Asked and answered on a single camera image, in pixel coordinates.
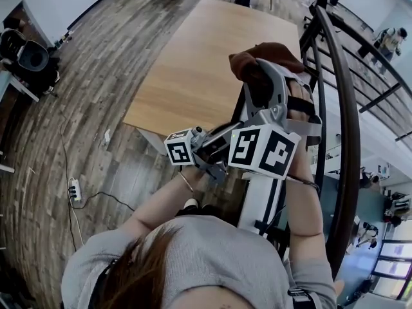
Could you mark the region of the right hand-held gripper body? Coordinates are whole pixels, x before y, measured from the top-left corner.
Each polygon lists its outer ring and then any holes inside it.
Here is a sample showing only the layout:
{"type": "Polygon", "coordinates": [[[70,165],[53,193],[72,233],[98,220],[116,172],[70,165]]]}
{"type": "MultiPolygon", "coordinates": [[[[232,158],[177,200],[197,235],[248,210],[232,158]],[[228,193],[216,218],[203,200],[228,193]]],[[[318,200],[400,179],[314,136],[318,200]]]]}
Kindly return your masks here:
{"type": "Polygon", "coordinates": [[[288,119],[281,103],[262,109],[231,133],[229,165],[284,180],[302,137],[321,141],[322,121],[316,115],[307,122],[288,119]]]}

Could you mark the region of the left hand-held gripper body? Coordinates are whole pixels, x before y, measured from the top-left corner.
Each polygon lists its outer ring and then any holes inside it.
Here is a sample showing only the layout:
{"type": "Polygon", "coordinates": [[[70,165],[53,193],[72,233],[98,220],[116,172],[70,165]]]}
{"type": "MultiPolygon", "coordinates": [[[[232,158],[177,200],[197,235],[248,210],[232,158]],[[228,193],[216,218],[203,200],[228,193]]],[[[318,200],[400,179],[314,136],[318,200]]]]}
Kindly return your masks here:
{"type": "Polygon", "coordinates": [[[172,165],[193,165],[207,173],[212,181],[221,183],[227,175],[227,151],[222,160],[216,163],[205,163],[196,155],[207,133],[199,126],[185,129],[170,134],[164,145],[172,165]]]}

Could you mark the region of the brown cloth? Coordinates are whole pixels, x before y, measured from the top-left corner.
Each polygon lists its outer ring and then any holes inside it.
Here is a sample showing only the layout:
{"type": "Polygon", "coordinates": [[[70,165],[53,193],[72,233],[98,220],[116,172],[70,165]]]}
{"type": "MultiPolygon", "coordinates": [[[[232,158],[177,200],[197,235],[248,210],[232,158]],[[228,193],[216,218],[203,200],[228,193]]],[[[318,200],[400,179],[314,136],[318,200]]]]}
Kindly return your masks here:
{"type": "Polygon", "coordinates": [[[304,71],[304,64],[296,59],[284,44],[278,42],[262,42],[243,52],[230,54],[230,68],[240,81],[253,85],[266,85],[269,78],[259,66],[257,59],[276,63],[292,73],[304,71]]]}

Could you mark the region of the person's left forearm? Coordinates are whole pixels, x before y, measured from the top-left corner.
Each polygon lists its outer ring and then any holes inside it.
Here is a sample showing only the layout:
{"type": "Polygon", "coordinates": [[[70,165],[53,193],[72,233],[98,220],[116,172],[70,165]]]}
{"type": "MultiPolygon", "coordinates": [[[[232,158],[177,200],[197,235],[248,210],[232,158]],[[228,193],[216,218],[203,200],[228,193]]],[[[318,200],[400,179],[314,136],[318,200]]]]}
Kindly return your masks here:
{"type": "Polygon", "coordinates": [[[121,228],[139,238],[173,219],[192,197],[203,175],[204,172],[195,166],[184,168],[141,204],[121,228]]]}

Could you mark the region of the person's right forearm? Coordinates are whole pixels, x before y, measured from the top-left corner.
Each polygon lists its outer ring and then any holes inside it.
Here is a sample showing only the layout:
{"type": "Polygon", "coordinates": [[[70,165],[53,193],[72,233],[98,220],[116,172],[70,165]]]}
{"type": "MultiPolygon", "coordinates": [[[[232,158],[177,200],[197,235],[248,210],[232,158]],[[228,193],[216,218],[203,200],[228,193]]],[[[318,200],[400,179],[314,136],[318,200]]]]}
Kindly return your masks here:
{"type": "Polygon", "coordinates": [[[323,233],[323,215],[303,138],[286,177],[286,208],[293,237],[310,238],[323,233]]]}

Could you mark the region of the person's right hand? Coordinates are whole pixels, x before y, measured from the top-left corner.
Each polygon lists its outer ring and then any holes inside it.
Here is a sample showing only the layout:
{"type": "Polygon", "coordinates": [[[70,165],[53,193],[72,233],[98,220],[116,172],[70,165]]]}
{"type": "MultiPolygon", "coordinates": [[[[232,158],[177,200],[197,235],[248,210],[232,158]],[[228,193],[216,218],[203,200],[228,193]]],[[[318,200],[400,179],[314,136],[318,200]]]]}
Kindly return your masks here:
{"type": "Polygon", "coordinates": [[[302,102],[305,101],[304,106],[310,106],[311,110],[310,113],[307,113],[306,110],[296,110],[288,108],[288,118],[308,122],[310,117],[312,116],[312,112],[315,111],[314,102],[310,96],[310,92],[300,85],[295,79],[288,79],[287,80],[288,86],[288,100],[293,98],[296,101],[302,102]]]}

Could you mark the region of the white table leg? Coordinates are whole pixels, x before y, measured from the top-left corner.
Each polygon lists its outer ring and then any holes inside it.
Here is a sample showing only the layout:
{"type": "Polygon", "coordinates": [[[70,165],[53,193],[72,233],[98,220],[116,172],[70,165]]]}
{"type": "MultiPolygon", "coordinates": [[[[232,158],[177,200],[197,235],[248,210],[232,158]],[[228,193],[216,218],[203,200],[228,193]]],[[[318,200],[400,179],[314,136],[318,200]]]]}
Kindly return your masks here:
{"type": "Polygon", "coordinates": [[[157,152],[163,156],[167,156],[167,150],[164,145],[164,139],[158,134],[138,128],[140,134],[153,146],[157,152]]]}

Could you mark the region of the person's black trousers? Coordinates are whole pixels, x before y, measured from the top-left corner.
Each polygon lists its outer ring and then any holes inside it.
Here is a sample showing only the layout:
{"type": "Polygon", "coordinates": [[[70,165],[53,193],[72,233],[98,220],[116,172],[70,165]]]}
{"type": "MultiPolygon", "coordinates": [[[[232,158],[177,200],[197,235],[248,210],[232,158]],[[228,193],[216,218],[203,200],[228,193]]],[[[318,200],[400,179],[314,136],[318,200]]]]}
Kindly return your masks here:
{"type": "Polygon", "coordinates": [[[178,211],[176,217],[179,216],[214,216],[220,219],[221,211],[219,210],[219,208],[209,204],[204,205],[203,207],[188,205],[178,211]]]}

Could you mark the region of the dark metal railing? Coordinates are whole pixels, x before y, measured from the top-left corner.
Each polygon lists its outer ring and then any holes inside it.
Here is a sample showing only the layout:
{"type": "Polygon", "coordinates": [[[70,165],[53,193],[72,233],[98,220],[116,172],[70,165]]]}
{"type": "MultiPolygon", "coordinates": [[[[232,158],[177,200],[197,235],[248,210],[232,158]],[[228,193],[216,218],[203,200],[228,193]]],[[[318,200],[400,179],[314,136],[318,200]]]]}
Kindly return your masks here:
{"type": "Polygon", "coordinates": [[[332,73],[336,79],[335,88],[338,93],[341,116],[341,175],[332,226],[326,242],[327,258],[331,266],[332,276],[335,277],[341,267],[346,252],[346,244],[350,239],[351,223],[355,216],[359,193],[361,163],[359,114],[395,94],[400,88],[404,89],[410,99],[412,99],[412,89],[410,89],[405,80],[383,55],[363,38],[361,34],[348,26],[341,18],[334,16],[320,6],[315,7],[315,14],[299,40],[302,57],[306,57],[308,49],[313,50],[317,70],[321,69],[321,61],[319,58],[320,49],[317,47],[315,39],[320,33],[324,35],[328,45],[328,56],[331,58],[333,65],[332,73]],[[357,109],[350,68],[344,54],[344,47],[335,31],[337,28],[348,34],[382,62],[397,81],[394,86],[390,87],[376,99],[371,100],[361,109],[357,109]]]}

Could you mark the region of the person's grey sweater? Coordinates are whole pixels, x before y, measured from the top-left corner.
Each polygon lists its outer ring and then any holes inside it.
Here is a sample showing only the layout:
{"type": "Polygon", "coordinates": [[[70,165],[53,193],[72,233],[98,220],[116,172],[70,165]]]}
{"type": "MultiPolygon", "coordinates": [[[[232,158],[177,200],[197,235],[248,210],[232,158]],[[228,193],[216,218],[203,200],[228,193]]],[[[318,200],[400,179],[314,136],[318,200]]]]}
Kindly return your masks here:
{"type": "MultiPolygon", "coordinates": [[[[162,306],[184,291],[223,286],[255,309],[294,309],[288,291],[307,291],[316,309],[336,309],[337,297],[328,262],[282,262],[263,237],[214,216],[180,216],[165,225],[177,229],[167,248],[162,306]]],[[[65,309],[87,309],[98,276],[132,242],[122,229],[90,237],[68,261],[62,278],[65,309]]]]}

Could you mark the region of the white power strip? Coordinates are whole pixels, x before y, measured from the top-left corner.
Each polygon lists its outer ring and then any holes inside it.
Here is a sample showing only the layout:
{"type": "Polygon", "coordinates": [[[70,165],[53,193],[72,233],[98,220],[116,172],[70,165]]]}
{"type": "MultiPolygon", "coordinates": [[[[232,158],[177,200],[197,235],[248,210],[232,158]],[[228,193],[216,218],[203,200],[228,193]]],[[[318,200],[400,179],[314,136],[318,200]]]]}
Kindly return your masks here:
{"type": "Polygon", "coordinates": [[[81,201],[82,195],[78,179],[70,178],[68,180],[68,194],[71,201],[81,201]]]}

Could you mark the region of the person's bare neck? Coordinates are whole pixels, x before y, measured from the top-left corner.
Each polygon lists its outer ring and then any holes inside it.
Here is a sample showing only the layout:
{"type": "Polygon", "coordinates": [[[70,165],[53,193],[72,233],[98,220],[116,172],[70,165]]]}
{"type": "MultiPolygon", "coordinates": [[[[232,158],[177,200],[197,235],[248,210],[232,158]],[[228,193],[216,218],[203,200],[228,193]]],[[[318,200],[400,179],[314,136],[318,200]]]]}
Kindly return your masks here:
{"type": "Polygon", "coordinates": [[[202,286],[182,292],[169,309],[253,309],[240,295],[220,286],[202,286]]]}

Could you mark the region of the white desk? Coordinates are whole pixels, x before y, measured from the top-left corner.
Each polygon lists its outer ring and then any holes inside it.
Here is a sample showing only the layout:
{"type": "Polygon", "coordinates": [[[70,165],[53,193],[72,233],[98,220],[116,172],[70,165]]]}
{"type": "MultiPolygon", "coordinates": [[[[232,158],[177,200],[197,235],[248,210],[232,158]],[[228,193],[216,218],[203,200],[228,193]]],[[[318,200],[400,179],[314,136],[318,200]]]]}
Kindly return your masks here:
{"type": "Polygon", "coordinates": [[[9,86],[12,86],[20,93],[28,95],[34,102],[39,102],[39,98],[33,94],[28,88],[26,88],[21,82],[19,82],[9,71],[0,71],[0,101],[2,101],[6,90],[9,86]]]}

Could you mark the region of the grey and black chair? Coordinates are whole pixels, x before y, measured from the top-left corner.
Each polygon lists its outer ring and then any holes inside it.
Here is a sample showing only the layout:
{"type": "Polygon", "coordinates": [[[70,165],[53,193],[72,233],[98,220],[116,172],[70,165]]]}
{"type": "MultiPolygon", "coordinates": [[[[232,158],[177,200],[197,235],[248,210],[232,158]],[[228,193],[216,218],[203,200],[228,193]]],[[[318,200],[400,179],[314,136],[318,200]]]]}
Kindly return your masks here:
{"type": "Polygon", "coordinates": [[[0,57],[11,63],[16,62],[28,71],[42,71],[49,61],[46,48],[9,28],[0,35],[0,57]]]}

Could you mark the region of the black-framed window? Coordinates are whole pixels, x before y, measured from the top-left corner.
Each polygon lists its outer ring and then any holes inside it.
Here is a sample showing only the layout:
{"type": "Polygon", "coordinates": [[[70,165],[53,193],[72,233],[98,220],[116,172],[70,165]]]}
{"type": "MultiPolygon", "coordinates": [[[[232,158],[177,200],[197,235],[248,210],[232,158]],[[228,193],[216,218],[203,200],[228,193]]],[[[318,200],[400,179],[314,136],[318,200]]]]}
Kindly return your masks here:
{"type": "Polygon", "coordinates": [[[374,274],[406,279],[412,269],[412,242],[383,242],[374,274]]]}

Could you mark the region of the white slatted rack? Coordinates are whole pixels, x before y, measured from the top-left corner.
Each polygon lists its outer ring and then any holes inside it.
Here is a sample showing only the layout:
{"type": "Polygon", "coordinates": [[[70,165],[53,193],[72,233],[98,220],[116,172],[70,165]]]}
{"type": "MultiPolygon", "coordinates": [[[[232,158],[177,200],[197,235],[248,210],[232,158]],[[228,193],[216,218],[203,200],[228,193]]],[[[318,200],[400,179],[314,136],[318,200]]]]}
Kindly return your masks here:
{"type": "Polygon", "coordinates": [[[0,171],[4,171],[4,172],[7,172],[7,173],[14,174],[15,169],[13,167],[10,167],[10,166],[7,166],[7,165],[4,165],[4,164],[1,163],[2,156],[3,156],[3,152],[0,151],[0,171]]]}

